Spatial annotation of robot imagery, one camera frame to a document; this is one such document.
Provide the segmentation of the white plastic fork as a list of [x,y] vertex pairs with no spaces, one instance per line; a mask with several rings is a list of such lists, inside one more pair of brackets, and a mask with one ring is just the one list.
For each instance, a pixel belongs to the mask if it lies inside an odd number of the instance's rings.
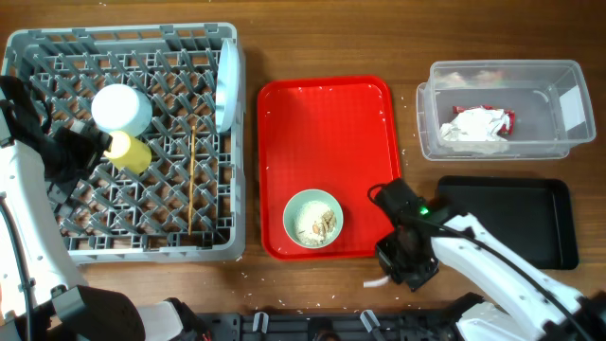
[[364,288],[381,287],[381,286],[384,286],[385,284],[389,283],[390,280],[391,280],[390,276],[384,276],[382,278],[367,280],[363,283],[363,287]]

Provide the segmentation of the yellow plastic cup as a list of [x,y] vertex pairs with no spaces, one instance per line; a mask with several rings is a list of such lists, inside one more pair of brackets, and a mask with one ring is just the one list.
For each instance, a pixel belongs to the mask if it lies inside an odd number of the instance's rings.
[[128,169],[139,174],[145,171],[152,161],[151,149],[142,141],[122,131],[110,133],[112,142],[104,156],[119,169]]

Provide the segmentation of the light blue small bowl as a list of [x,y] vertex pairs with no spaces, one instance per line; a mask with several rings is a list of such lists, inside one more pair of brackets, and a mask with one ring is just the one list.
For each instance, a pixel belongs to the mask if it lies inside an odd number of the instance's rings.
[[125,84],[111,84],[93,97],[92,118],[105,133],[121,131],[143,134],[152,120],[152,103],[147,95]]

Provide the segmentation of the green bowl with food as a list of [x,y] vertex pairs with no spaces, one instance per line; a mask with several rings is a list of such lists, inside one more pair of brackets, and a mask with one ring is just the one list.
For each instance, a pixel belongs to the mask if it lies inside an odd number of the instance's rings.
[[344,225],[344,213],[338,201],[321,189],[298,192],[283,210],[283,226],[295,244],[320,249],[335,242]]

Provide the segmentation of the wooden chopstick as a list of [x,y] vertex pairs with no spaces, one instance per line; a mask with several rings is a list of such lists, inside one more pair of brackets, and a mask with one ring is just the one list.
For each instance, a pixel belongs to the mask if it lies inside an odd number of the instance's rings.
[[192,234],[192,217],[194,208],[194,188],[195,188],[195,141],[196,141],[196,125],[190,126],[190,159],[189,159],[189,186],[188,186],[188,211],[187,211],[187,233],[189,236]]

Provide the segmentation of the white napkin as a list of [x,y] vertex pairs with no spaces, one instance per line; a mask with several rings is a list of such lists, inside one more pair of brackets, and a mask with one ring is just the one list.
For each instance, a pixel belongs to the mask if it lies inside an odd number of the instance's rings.
[[454,118],[443,123],[441,139],[458,153],[502,153],[508,149],[515,113],[487,106],[455,107]]

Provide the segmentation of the large light blue plate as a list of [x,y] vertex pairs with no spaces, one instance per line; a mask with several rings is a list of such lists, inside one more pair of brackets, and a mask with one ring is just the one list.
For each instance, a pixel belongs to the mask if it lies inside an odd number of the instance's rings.
[[231,129],[238,109],[241,62],[237,45],[224,40],[219,60],[216,88],[215,122],[219,133]]

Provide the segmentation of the red snack wrapper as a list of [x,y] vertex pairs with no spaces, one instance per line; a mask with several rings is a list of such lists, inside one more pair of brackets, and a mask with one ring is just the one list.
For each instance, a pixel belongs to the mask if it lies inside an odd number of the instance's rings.
[[514,118],[513,111],[491,106],[455,107],[451,124],[466,134],[510,135]]

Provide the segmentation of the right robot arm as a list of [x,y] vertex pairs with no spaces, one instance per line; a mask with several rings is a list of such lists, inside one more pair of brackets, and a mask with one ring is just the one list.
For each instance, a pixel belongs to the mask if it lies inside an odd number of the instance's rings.
[[592,297],[549,277],[494,238],[470,212],[444,201],[376,196],[393,230],[376,245],[385,274],[416,291],[441,265],[490,297],[455,322],[467,340],[602,340],[605,294]]

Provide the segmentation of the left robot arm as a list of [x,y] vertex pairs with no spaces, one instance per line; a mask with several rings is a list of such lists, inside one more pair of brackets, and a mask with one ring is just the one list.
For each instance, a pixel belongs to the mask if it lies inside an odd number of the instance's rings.
[[1,337],[7,340],[188,340],[204,330],[181,301],[135,307],[89,286],[69,256],[48,193],[65,201],[112,138],[76,121],[49,132],[35,89],[1,79]]

